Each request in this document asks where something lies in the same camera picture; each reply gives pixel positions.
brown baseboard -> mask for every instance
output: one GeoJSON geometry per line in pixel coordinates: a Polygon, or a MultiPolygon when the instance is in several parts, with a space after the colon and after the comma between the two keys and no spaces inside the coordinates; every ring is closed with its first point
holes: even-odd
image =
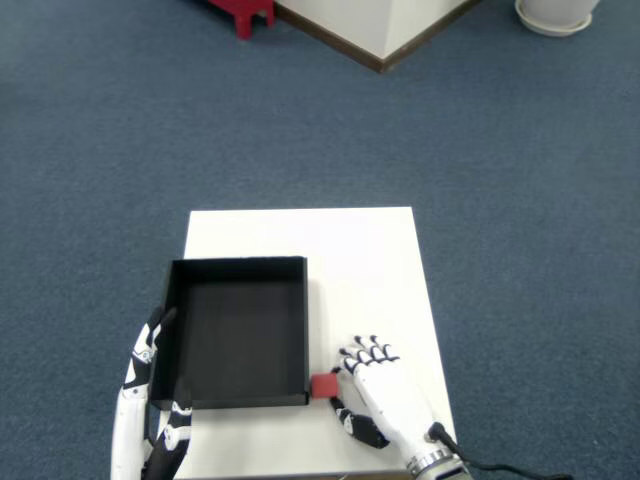
{"type": "Polygon", "coordinates": [[[408,57],[411,53],[416,51],[418,47],[428,42],[431,38],[440,33],[442,30],[452,24],[456,19],[470,10],[471,7],[475,6],[481,1],[482,0],[466,0],[461,5],[451,10],[436,23],[430,25],[428,28],[413,37],[411,40],[409,40],[402,47],[397,49],[386,58],[380,58],[373,53],[367,52],[366,50],[351,43],[349,40],[336,35],[326,28],[321,27],[317,23],[312,22],[311,20],[278,3],[275,4],[275,9],[276,15],[282,18],[285,22],[293,25],[294,27],[297,27],[308,35],[311,35],[312,37],[329,45],[334,50],[345,54],[356,62],[361,63],[365,67],[369,67],[370,69],[378,73],[384,73],[397,65],[404,58],[408,57]]]}

red chair leg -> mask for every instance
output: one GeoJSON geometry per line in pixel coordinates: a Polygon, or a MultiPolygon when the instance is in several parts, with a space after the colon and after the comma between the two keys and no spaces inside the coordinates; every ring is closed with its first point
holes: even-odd
{"type": "Polygon", "coordinates": [[[267,7],[266,10],[267,10],[267,25],[272,27],[276,21],[275,15],[273,13],[273,2],[269,3],[269,6],[267,7]]]}
{"type": "Polygon", "coordinates": [[[251,37],[251,16],[236,15],[236,35],[242,40],[249,40],[251,37]]]}

red block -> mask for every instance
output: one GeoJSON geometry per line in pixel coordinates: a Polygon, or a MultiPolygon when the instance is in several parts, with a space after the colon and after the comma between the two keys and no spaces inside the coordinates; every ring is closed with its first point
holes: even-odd
{"type": "Polygon", "coordinates": [[[267,25],[274,22],[273,0],[209,0],[209,3],[229,12],[236,21],[236,35],[248,40],[251,36],[251,17],[258,12],[265,12],[267,25]]]}
{"type": "Polygon", "coordinates": [[[319,373],[311,375],[311,397],[331,398],[340,393],[338,377],[335,373],[319,373]]]}

white robotic hand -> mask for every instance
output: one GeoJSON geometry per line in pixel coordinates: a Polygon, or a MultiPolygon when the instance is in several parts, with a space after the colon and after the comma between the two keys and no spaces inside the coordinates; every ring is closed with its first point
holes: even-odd
{"type": "MultiPolygon", "coordinates": [[[[342,366],[353,375],[355,386],[371,411],[373,423],[395,444],[409,471],[421,479],[471,479],[466,467],[428,431],[434,424],[427,400],[402,367],[391,345],[376,336],[355,337],[355,345],[340,350],[342,366]]],[[[348,417],[338,412],[353,435],[348,417]]]]}
{"type": "Polygon", "coordinates": [[[178,379],[167,427],[157,441],[147,432],[149,379],[158,339],[176,316],[157,308],[142,327],[131,352],[124,384],[118,392],[111,443],[111,480],[170,480],[191,438],[191,399],[178,379]]]}

robot wrist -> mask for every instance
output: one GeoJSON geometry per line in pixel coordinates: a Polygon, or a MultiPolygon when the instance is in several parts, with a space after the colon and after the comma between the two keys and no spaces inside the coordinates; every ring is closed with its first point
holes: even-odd
{"type": "Polygon", "coordinates": [[[454,455],[450,454],[429,465],[426,463],[419,466],[421,470],[417,474],[410,470],[417,480],[473,480],[462,460],[454,455]]]}
{"type": "Polygon", "coordinates": [[[425,470],[451,458],[453,458],[451,450],[442,446],[435,450],[422,451],[413,455],[407,463],[407,469],[414,478],[418,478],[425,470]]]}

